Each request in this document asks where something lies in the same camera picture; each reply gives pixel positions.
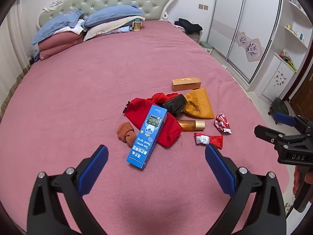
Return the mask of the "red snack wrapper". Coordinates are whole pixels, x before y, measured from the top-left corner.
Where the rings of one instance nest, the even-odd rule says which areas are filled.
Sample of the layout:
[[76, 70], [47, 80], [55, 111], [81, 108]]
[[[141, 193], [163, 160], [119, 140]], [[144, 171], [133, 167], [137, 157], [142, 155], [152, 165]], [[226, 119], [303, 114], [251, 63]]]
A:
[[217, 135], [217, 136], [209, 136], [202, 133], [194, 133], [194, 139], [196, 144], [203, 144], [203, 145], [213, 145], [217, 149], [223, 148], [223, 136]]
[[214, 125], [219, 132], [231, 134], [230, 124], [225, 114], [218, 114], [214, 120]]

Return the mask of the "mustard yellow drawstring bag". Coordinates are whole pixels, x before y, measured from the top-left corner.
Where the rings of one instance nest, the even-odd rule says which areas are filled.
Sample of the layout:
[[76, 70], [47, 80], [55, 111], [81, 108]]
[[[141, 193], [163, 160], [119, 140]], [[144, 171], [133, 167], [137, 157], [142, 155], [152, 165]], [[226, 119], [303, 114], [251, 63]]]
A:
[[205, 88], [192, 90], [185, 94], [187, 103], [183, 112], [201, 119], [214, 119], [215, 115]]

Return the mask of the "amber gold bottle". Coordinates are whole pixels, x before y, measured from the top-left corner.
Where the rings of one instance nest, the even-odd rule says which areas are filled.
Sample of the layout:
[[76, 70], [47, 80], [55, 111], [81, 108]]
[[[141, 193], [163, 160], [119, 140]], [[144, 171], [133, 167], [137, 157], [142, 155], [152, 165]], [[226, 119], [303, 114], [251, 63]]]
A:
[[204, 120], [177, 120], [178, 124], [182, 127], [183, 132], [202, 131], [206, 128]]

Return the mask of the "black fuzzy sock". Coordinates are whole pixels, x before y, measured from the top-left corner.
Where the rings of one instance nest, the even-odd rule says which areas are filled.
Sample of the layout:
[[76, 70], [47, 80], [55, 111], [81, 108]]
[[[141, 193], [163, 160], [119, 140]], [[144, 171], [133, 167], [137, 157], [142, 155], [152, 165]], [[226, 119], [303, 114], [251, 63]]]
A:
[[165, 102], [162, 107], [167, 109], [167, 111], [174, 117], [179, 116], [184, 107], [187, 105], [187, 100], [183, 94], [175, 96], [173, 99]]

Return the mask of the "gold cardboard box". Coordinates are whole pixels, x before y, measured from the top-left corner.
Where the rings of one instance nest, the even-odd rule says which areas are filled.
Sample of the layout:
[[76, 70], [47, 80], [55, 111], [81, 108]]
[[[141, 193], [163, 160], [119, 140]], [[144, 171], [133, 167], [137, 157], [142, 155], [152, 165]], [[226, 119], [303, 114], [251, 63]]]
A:
[[183, 91], [183, 90], [195, 90], [201, 87], [202, 81], [200, 78], [181, 78], [172, 80], [172, 90]]

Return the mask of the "brown knitted sock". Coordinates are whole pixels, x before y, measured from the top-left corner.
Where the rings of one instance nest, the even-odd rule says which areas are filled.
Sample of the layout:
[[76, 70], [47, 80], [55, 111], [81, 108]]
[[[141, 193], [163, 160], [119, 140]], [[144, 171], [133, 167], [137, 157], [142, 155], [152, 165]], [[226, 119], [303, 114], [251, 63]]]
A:
[[117, 137], [129, 147], [132, 147], [136, 140], [136, 133], [132, 125], [129, 122], [126, 122], [118, 126]]

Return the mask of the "blue nasal spray box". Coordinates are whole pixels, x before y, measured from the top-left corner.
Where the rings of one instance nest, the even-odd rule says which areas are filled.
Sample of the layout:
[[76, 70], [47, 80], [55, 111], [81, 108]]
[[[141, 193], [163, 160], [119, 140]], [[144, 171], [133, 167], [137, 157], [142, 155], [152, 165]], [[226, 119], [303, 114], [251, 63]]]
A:
[[156, 105], [151, 106], [128, 154], [128, 163], [139, 169], [146, 167], [166, 119], [166, 109]]

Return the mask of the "red zipper pouch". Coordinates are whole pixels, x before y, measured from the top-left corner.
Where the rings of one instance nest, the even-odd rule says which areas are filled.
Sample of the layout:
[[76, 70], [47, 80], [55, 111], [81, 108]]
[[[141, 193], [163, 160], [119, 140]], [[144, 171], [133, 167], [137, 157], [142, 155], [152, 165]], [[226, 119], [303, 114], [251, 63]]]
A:
[[[165, 96], [158, 99], [135, 98], [126, 105], [123, 113], [137, 129], [140, 129], [152, 105], [161, 107], [161, 101], [168, 100], [170, 100], [169, 97]], [[177, 141], [182, 131], [183, 128], [179, 125], [176, 118], [172, 114], [167, 113], [167, 119], [157, 139], [157, 143], [164, 148], [169, 148]]]

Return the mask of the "red knotted cloth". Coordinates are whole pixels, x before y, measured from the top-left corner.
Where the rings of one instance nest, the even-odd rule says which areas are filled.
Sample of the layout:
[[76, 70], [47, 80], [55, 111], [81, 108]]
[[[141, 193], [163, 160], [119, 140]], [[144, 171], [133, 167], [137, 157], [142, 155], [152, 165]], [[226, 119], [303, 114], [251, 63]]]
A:
[[164, 103], [172, 100], [178, 95], [178, 93], [164, 94], [163, 92], [159, 92], [154, 94], [151, 98], [147, 98], [147, 100], [156, 103], [157, 105], [163, 105]]

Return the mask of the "white shelf cabinet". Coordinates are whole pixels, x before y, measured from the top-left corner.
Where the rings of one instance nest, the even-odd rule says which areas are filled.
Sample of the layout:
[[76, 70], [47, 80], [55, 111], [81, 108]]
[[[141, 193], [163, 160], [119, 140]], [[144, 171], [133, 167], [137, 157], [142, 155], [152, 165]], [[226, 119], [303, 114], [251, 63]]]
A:
[[300, 73], [312, 42], [312, 23], [298, 0], [282, 0], [279, 20], [254, 92], [262, 101], [283, 98]]

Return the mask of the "green white storage box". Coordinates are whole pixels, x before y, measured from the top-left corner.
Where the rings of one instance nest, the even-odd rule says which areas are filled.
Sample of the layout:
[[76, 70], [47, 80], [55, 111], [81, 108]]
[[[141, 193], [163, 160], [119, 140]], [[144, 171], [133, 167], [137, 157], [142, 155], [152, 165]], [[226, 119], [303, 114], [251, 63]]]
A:
[[205, 41], [200, 41], [200, 46], [209, 54], [212, 53], [213, 46]]

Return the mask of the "grey bedside table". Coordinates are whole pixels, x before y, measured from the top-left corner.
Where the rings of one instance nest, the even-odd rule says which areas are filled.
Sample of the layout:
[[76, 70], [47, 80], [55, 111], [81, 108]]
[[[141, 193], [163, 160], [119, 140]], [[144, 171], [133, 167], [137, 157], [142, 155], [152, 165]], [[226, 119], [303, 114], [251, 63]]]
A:
[[189, 36], [196, 43], [200, 43], [202, 34], [203, 34], [203, 32], [200, 31], [200, 32], [194, 32], [192, 34], [187, 34], [187, 36]]

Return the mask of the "cream pillow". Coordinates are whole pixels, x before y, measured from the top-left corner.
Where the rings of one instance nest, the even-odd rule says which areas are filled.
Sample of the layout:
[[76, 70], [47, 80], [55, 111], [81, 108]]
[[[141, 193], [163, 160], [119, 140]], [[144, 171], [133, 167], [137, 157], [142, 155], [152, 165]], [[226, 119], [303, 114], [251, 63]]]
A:
[[135, 19], [140, 19], [140, 21], [145, 21], [145, 18], [142, 16], [128, 16], [126, 18], [101, 23], [101, 24], [98, 24], [94, 27], [91, 27], [87, 31], [83, 41], [87, 41], [87, 40], [92, 39], [98, 35], [105, 34], [107, 32], [118, 29], [118, 28], [122, 27], [123, 25], [125, 25], [125, 24], [127, 24], [127, 23], [129, 23]]

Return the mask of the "blue pillow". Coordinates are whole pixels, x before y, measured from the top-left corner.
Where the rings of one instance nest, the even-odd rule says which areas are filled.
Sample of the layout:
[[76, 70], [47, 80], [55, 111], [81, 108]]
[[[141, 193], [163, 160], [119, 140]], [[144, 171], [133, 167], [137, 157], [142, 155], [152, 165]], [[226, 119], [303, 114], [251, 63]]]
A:
[[64, 27], [74, 28], [80, 16], [83, 14], [83, 11], [73, 10], [49, 20], [45, 23], [36, 33], [32, 39], [31, 45], [34, 46], [40, 41], [52, 36], [57, 30], [60, 30]]
[[111, 22], [128, 16], [143, 15], [144, 13], [136, 5], [117, 5], [106, 7], [88, 16], [82, 24], [84, 28], [90, 28], [97, 24]]

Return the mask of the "blue pillow right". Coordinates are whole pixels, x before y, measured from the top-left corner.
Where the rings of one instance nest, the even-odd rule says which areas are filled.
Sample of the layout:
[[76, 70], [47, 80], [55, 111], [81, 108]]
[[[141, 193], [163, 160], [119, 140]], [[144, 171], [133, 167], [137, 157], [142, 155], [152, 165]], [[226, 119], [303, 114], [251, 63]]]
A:
[[143, 15], [144, 13], [136, 5], [117, 5], [106, 7], [88, 16], [82, 24], [84, 28], [90, 28], [97, 24], [111, 22], [128, 16]]

